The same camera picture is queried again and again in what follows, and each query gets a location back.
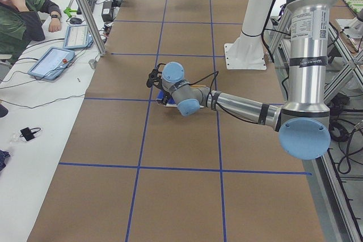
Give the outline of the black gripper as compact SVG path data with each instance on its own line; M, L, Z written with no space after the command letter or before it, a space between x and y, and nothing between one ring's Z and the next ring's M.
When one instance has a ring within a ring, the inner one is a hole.
M173 104L174 100L171 96L169 88L165 84L162 84L162 92L163 92L163 96L162 96L161 103L163 105L166 105L167 103Z

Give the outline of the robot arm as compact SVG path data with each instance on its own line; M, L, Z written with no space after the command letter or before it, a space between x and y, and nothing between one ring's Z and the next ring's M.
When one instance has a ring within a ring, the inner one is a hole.
M330 8L337 0L286 0L291 14L289 91L282 106L252 101L196 87L185 78L177 62L167 63L159 88L172 99L183 116L201 107L224 111L252 124L267 125L278 132L282 148L291 156L313 160L330 146L330 110L324 103L324 84L328 62ZM225 44L228 69L263 70L261 40L274 0L249 0L240 36Z

